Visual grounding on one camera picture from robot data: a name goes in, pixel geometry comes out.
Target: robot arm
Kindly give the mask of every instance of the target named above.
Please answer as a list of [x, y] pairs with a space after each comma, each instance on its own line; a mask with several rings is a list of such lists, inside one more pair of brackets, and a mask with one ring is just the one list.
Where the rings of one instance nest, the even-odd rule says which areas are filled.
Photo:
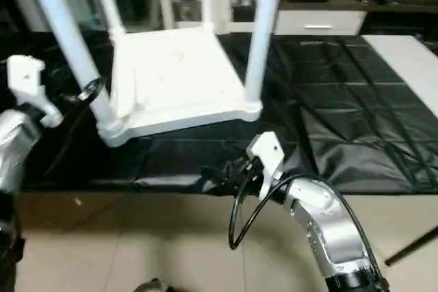
[[[258, 135], [246, 154], [262, 164], [259, 198], [263, 200], [284, 176], [284, 154], [275, 133]], [[388, 292], [389, 285], [381, 276], [365, 233], [344, 197], [318, 177], [301, 177], [291, 179], [278, 193], [283, 193], [284, 209], [304, 228], [328, 290]]]
[[9, 109], [0, 115], [0, 192], [17, 194], [23, 164], [40, 139], [40, 129], [24, 112]]

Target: black wire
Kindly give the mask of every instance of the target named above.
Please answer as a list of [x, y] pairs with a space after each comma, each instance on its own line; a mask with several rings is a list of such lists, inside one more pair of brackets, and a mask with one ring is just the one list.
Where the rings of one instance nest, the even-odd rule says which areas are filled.
[[265, 204], [268, 203], [269, 199], [280, 189], [282, 186], [288, 184], [290, 181], [301, 178], [301, 174], [296, 174], [293, 176], [290, 176], [282, 181], [280, 181], [278, 184], [275, 185], [274, 188], [270, 190], [268, 195], [254, 208], [253, 213], [251, 213], [251, 216], [245, 223], [244, 227], [240, 231], [239, 235], [237, 236], [237, 239], [234, 238], [235, 236], [235, 225], [237, 222], [237, 215], [239, 214], [240, 206], [242, 205], [243, 199], [246, 196], [246, 186], [250, 182], [250, 177], [247, 177], [245, 181], [240, 185], [239, 191], [237, 192], [237, 195], [234, 200], [233, 208], [231, 210], [231, 217], [230, 217], [230, 224], [228, 228], [228, 243], [230, 245], [230, 248], [232, 250], [235, 250], [239, 244], [242, 242], [243, 238], [245, 237], [246, 233], [248, 232], [249, 228], [255, 221], [256, 217], [259, 215], [260, 211], [264, 208]]
[[298, 179], [298, 178], [306, 178], [306, 179], [310, 179], [310, 180], [319, 181], [319, 182], [327, 185], [331, 190], [333, 190], [335, 195], [341, 200], [341, 203], [346, 208], [348, 214], [350, 215], [353, 223], [356, 226], [356, 229], [357, 229], [359, 235], [362, 238], [363, 245], [364, 245], [366, 252], [368, 254], [368, 258], [371, 262], [371, 266], [373, 268], [373, 271], [374, 271], [374, 274], [377, 278], [377, 281], [384, 281], [385, 279], [383, 278], [383, 275], [380, 271], [380, 268], [378, 267], [377, 260], [376, 260], [376, 257], [374, 255], [373, 251], [372, 251], [370, 241], [368, 240], [368, 238], [365, 234], [365, 231], [362, 228], [361, 223], [357, 219], [355, 213], [351, 209], [347, 200], [328, 181], [326, 181], [324, 178], [322, 178], [320, 176], [316, 176], [313, 174], [295, 174], [293, 176], [287, 177], [286, 179], [283, 179], [282, 181], [279, 181], [274, 186], [274, 188], [272, 188], [270, 190], [268, 195], [266, 195], [266, 197], [254, 208], [253, 212], [251, 213], [251, 216], [246, 221], [244, 227], [242, 228], [239, 235], [237, 236], [237, 239], [234, 239], [237, 215], [239, 214], [239, 210], [240, 210], [240, 207], [242, 205], [243, 199], [246, 196], [246, 188], [248, 186], [248, 183], [250, 182], [250, 177], [247, 177], [239, 188], [239, 191], [238, 191], [238, 193], [235, 197], [235, 200], [234, 200], [233, 208], [231, 210], [230, 224], [229, 224], [229, 229], [228, 229], [228, 241], [229, 241], [230, 248], [232, 250], [234, 250], [239, 246], [239, 244], [242, 242], [243, 238], [245, 237], [246, 233], [248, 232], [249, 228], [251, 227], [251, 225], [253, 224], [253, 222], [255, 221], [257, 216], [259, 215], [260, 211], [264, 208], [266, 203], [268, 203], [269, 199], [271, 199], [271, 197], [284, 185], [287, 185], [290, 183], [291, 184], [290, 186], [292, 186], [292, 184], [294, 183], [293, 181], [295, 179]]

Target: tile floor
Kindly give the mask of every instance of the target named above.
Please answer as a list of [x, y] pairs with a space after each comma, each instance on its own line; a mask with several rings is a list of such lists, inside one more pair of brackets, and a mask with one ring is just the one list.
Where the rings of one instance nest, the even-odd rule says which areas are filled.
[[[348, 199], [380, 261], [438, 224], [438, 196]], [[275, 204], [236, 251], [227, 244], [230, 198], [25, 194], [19, 209], [27, 248], [18, 292], [132, 292], [155, 277], [185, 292], [325, 291], [304, 233]], [[437, 259], [438, 241], [383, 266], [391, 292], [435, 292]]]

